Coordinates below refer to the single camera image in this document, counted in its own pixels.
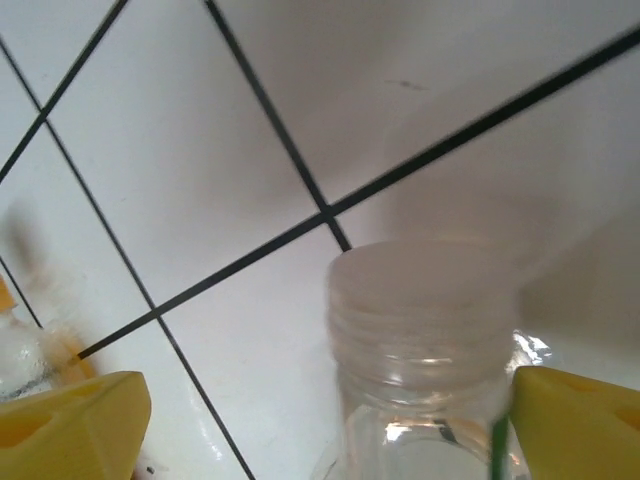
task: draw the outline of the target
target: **white tiled wall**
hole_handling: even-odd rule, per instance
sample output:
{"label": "white tiled wall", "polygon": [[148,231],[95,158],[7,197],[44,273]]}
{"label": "white tiled wall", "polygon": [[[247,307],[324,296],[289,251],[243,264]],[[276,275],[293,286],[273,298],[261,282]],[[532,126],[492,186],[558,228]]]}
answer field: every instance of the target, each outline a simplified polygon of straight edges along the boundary
{"label": "white tiled wall", "polygon": [[[335,434],[323,276],[340,248],[217,9],[331,205],[640,22],[631,0],[557,3],[131,0],[62,91],[123,2],[0,0],[0,155],[38,114],[10,59],[57,102],[0,214],[32,208],[98,368],[145,374],[141,478],[308,478]],[[631,50],[338,221],[353,245],[494,245],[541,272],[525,323],[562,368],[640,388],[639,78]]]}

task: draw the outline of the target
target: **clear plastic bottle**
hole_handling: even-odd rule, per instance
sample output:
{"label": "clear plastic bottle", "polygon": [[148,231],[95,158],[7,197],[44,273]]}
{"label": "clear plastic bottle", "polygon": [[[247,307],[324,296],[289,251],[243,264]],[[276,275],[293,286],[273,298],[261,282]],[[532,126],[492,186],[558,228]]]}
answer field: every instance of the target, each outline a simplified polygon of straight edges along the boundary
{"label": "clear plastic bottle", "polygon": [[529,478],[506,416],[513,273],[442,242],[379,243],[332,264],[343,424],[337,460],[315,478]]}
{"label": "clear plastic bottle", "polygon": [[87,378],[56,335],[20,321],[14,306],[0,277],[0,403]]}

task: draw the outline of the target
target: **tile grout line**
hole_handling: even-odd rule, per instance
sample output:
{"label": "tile grout line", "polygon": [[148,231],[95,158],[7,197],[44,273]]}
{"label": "tile grout line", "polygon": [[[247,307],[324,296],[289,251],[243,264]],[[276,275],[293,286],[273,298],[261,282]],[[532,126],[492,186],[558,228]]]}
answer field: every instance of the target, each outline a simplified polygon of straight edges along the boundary
{"label": "tile grout line", "polygon": [[344,213],[346,210],[398,183],[412,173],[521,114],[530,107],[550,99],[564,88],[608,65],[613,60],[638,47],[638,45],[640,45],[640,24],[621,32],[616,38],[583,55],[559,72],[545,77],[537,84],[467,123],[421,153],[405,160],[400,165],[345,195],[330,206],[333,215],[337,216]]}
{"label": "tile grout line", "polygon": [[[9,49],[4,44],[2,39],[0,39],[0,49],[4,53],[4,55],[7,58],[7,60],[9,61],[10,66],[12,67],[12,69],[13,69],[14,73],[16,74],[16,76],[18,77],[18,80],[20,81],[22,87],[24,88],[24,90],[26,91],[27,95],[29,96],[29,98],[30,98],[31,102],[33,103],[34,107],[39,112],[42,113],[43,109],[42,109],[42,107],[40,105],[40,102],[38,101],[35,93],[33,92],[33,90],[30,87],[26,77],[24,76],[24,74],[20,70],[17,62],[15,61],[13,56],[11,55]],[[213,417],[214,422],[216,423],[216,425],[220,429],[220,431],[221,431],[222,435],[224,436],[227,444],[229,445],[229,448],[231,448],[233,454],[235,455],[236,460],[240,464],[240,467],[243,469],[243,471],[245,472],[245,474],[247,475],[249,480],[255,480],[255,477],[254,477],[253,473],[251,472],[251,469],[249,468],[249,465],[247,464],[246,460],[242,456],[242,453],[240,452],[240,450],[239,450],[238,446],[236,445],[235,441],[233,440],[233,437],[229,433],[229,429],[224,424],[224,421],[222,420],[222,417],[220,416],[220,414],[217,412],[217,410],[213,406],[213,403],[211,402],[211,399],[209,398],[209,396],[207,395],[206,391],[202,387],[202,384],[200,383],[200,380],[198,379],[197,375],[195,374],[193,368],[189,364],[189,361],[187,360],[186,356],[182,352],[182,349],[180,348],[180,346],[178,345],[177,341],[175,340],[175,338],[174,338],[173,334],[171,333],[171,330],[167,326],[166,322],[162,318],[162,314],[157,311],[156,305],[153,302],[153,299],[151,298],[151,295],[149,294],[148,290],[146,289],[144,283],[142,282],[142,279],[138,275],[138,272],[136,271],[135,267],[133,266],[133,263],[131,262],[131,260],[129,259],[129,256],[124,251],[124,248],[122,247],[122,244],[120,243],[120,241],[116,237],[115,232],[113,231],[113,229],[111,228],[109,222],[107,221],[107,219],[106,219],[104,213],[102,212],[102,209],[98,205],[98,202],[96,201],[93,193],[91,192],[91,190],[89,189],[89,186],[87,185],[86,181],[82,177],[82,174],[80,173],[79,169],[77,168],[77,166],[73,162],[73,160],[71,158],[71,155],[69,154],[69,151],[65,147],[65,145],[62,142],[60,136],[58,135],[58,133],[55,130],[54,126],[51,124],[51,122],[49,121],[49,119],[47,117],[45,117],[44,124],[45,124],[47,130],[49,131],[51,137],[53,138],[54,142],[56,143],[58,149],[60,150],[60,153],[64,157],[64,160],[65,160],[67,166],[69,167],[69,169],[71,170],[71,172],[72,172],[73,176],[75,177],[76,181],[80,185],[80,188],[82,189],[86,199],[89,201],[89,204],[91,205],[91,208],[93,209],[95,215],[98,217],[98,220],[100,221],[103,229],[105,230],[105,233],[109,237],[109,240],[111,241],[111,243],[113,244],[113,246],[117,250],[122,262],[124,263],[125,267],[129,271],[129,274],[133,278],[134,283],[138,287],[138,290],[140,291],[140,293],[144,297],[144,300],[145,300],[145,302],[147,303],[147,305],[148,305],[148,307],[150,309],[149,315],[146,315],[146,317],[148,317],[148,320],[145,321],[144,323],[138,322],[139,325],[138,325],[137,328],[139,328],[140,326],[142,326],[142,325],[144,325],[146,323],[149,323],[149,322],[153,321],[154,319],[157,320],[157,322],[158,322],[160,328],[162,329],[165,337],[167,338],[167,340],[171,344],[171,347],[173,348],[176,356],[178,357],[178,360],[182,364],[182,367],[186,371],[186,373],[187,373],[188,377],[190,378],[191,382],[196,387],[196,390],[200,394],[200,397],[202,398],[202,401],[204,402],[205,406],[209,410],[209,413]],[[0,258],[0,262],[2,262],[2,265],[5,267],[5,270],[7,271],[7,274],[9,275],[9,277],[10,277],[11,281],[13,282],[13,284],[16,286],[16,289],[18,290],[18,293],[20,294],[21,298],[23,299],[25,305],[27,306],[29,311],[32,313],[33,318],[35,319],[35,321],[40,326],[40,322],[38,321],[37,317],[35,316],[35,313],[33,313],[33,311],[31,310],[31,307],[29,306],[28,302],[26,301],[26,298],[22,295],[21,290],[17,286],[17,284],[16,284],[15,280],[13,279],[13,276],[11,275],[9,270],[6,268],[2,258]],[[131,328],[126,329],[125,335],[128,334],[128,333],[131,333],[135,329],[131,329]],[[81,358],[87,358],[89,355],[85,354],[85,352],[86,352],[86,350],[81,352],[79,354],[79,356]]]}
{"label": "tile grout line", "polygon": [[9,281],[11,281],[11,283],[15,287],[16,291],[18,292],[18,295],[20,296],[20,300],[22,300],[23,305],[27,308],[27,310],[31,314],[31,317],[33,318],[33,321],[36,322],[36,325],[38,325],[39,328],[42,328],[42,324],[40,323],[40,320],[38,320],[38,316],[36,315],[36,312],[33,310],[33,308],[31,308],[31,305],[29,304],[29,301],[27,300],[27,297],[24,295],[24,293],[22,293],[22,289],[20,288],[20,285],[18,285],[18,282],[16,282],[15,277],[11,273],[11,270],[9,270],[9,267],[5,263],[5,261],[2,258],[2,256],[0,256],[0,264],[2,265],[2,267],[7,272],[7,276],[9,277]]}
{"label": "tile grout line", "polygon": [[60,98],[62,98],[62,95],[64,95],[64,93],[66,92],[67,88],[69,88],[69,85],[71,85],[71,82],[73,82],[76,75],[78,75],[78,72],[80,72],[80,70],[87,62],[91,54],[94,52],[111,25],[113,25],[115,20],[118,18],[118,15],[125,7],[127,2],[128,0],[118,0],[116,3],[114,3],[98,28],[93,33],[93,35],[91,35],[91,38],[82,49],[76,60],[73,62],[69,71],[62,78],[49,100],[42,107],[42,110],[40,111],[36,119],[33,121],[27,132],[24,134],[18,145],[15,147],[11,155],[9,155],[7,161],[0,169],[0,184],[4,181],[15,163],[18,161],[20,155],[22,155],[22,152],[24,152],[29,142],[31,142],[35,134],[45,122],[49,113],[51,113]]}
{"label": "tile grout line", "polygon": [[[548,77],[546,81],[541,82],[540,84],[538,84],[538,86],[534,86],[530,88],[524,94],[521,94],[515,97],[515,99],[506,102],[505,104],[503,104],[502,107],[499,107],[498,109],[495,109],[489,112],[488,114],[485,114],[484,116],[480,117],[480,119],[469,123],[466,127],[463,127],[462,129],[458,130],[456,133],[445,138],[445,140],[437,143],[435,146],[405,161],[398,167],[395,167],[389,172],[381,175],[377,179],[374,179],[373,181],[365,184],[363,187],[356,189],[354,192],[346,195],[342,199],[335,202],[333,205],[331,205],[331,207],[334,209],[334,215],[339,215],[345,212],[346,210],[358,205],[359,203],[367,200],[368,198],[372,197],[376,193],[379,193],[385,188],[388,188],[394,185],[395,183],[409,176],[411,173],[428,165],[432,161],[437,160],[438,158],[445,155],[446,153],[449,153],[455,148],[462,146],[457,144],[455,144],[455,146],[451,146],[452,138],[454,138],[456,142],[460,141],[458,140],[460,137],[467,138],[465,142],[471,141],[477,136],[481,135],[482,133],[485,133],[487,130],[490,130],[495,126],[500,125],[501,123],[512,118],[518,113],[523,112],[524,110],[526,110],[526,108],[531,107],[546,98],[545,96],[540,96],[540,97],[534,96],[534,100],[532,100],[531,92],[536,93],[536,95],[540,95],[541,87],[545,87],[551,84],[553,88],[552,88],[552,91],[548,94],[550,96],[556,93],[557,91],[561,90],[562,88],[567,87],[571,83],[586,76],[592,71],[595,71],[597,68],[606,65],[609,61],[618,58],[625,52],[637,46],[638,43],[640,43],[639,37],[640,37],[640,27],[631,30],[630,32],[624,34],[618,39],[614,39],[613,41],[606,44],[601,49],[596,50],[595,53],[592,52],[591,54],[586,55],[583,58],[583,60],[578,61],[577,63],[574,63],[573,66],[570,66],[562,70],[560,73],[557,73],[555,75]],[[564,78],[565,79],[564,83],[560,83],[559,85],[554,85],[558,77],[560,77],[561,79]],[[521,99],[523,96],[528,97],[528,98],[525,98],[526,100],[525,106],[520,107],[520,109],[517,111],[510,111],[510,109],[513,108],[514,105],[517,107],[518,104],[521,103]],[[495,112],[504,112],[505,110],[507,111],[506,114],[501,113],[501,115],[504,116],[504,118],[500,118],[498,116],[496,120]],[[488,117],[490,118],[491,123],[489,123],[489,125],[487,126],[487,125],[484,125],[484,123],[487,122],[486,119]],[[231,264],[227,265],[226,267],[219,270],[218,272],[215,272],[214,274],[206,277],[204,280],[201,280],[200,282],[187,288],[183,292],[175,295],[171,299],[159,305],[156,309],[157,312],[159,314],[165,314],[170,310],[178,307],[179,305],[182,305],[188,300],[191,300],[195,296],[213,287],[217,283],[240,272],[244,268],[253,264],[255,261],[266,256],[267,254],[272,253],[273,251],[281,247],[284,247],[285,245],[296,240],[297,238],[304,235],[305,233],[310,232],[311,230],[321,225],[322,223],[325,223],[325,222],[324,222],[324,217],[321,214],[316,214],[315,216],[308,218],[302,223],[285,231],[283,234],[278,235],[277,237],[274,237],[272,240],[262,245],[261,247],[258,247],[256,250],[250,252],[244,257],[241,257],[240,259],[236,260],[235,262],[232,262]],[[96,344],[94,344],[93,346],[85,350],[86,355],[94,353],[95,351],[100,350],[101,348],[104,348],[106,345],[110,345],[111,343],[121,338],[122,336],[126,335],[127,333],[130,333],[131,331],[148,323],[154,318],[154,314],[156,313],[153,311],[148,312],[142,315],[141,317],[139,317],[138,319],[132,321],[125,327],[122,327],[120,330],[112,333],[108,337],[105,337],[105,339],[97,342]]]}
{"label": "tile grout line", "polygon": [[235,34],[231,30],[231,27],[224,18],[222,11],[216,5],[214,0],[204,0],[204,3],[209,10],[209,13],[211,14],[211,17],[213,18],[214,23],[218,27],[220,34],[229,47],[231,54],[235,58],[236,63],[240,67],[240,70],[242,70],[245,79],[249,83],[251,90],[253,91],[256,99],[258,100],[258,103],[260,104],[260,107],[262,108],[264,114],[267,116],[267,119],[269,120],[269,123],[271,124],[276,136],[280,140],[280,143],[282,144],[284,149],[287,151],[287,154],[293,162],[293,165],[297,170],[300,178],[302,179],[302,182],[309,191],[309,194],[311,195],[311,198],[313,198],[316,206],[320,210],[325,223],[329,226],[333,237],[335,238],[336,242],[338,242],[338,245],[343,252],[350,250],[351,243],[340,227],[338,220],[334,215],[332,215],[331,207],[328,205],[326,199],[324,198],[324,195],[320,191],[320,187],[313,178],[311,170],[302,158],[300,150],[296,146],[293,138],[289,134],[289,131],[285,127],[284,122],[280,118],[280,115],[278,114],[273,102],[269,98],[269,95],[267,94],[264,86],[260,82],[258,75],[251,66],[249,59],[243,52],[242,47],[240,47],[240,44],[238,43]]}

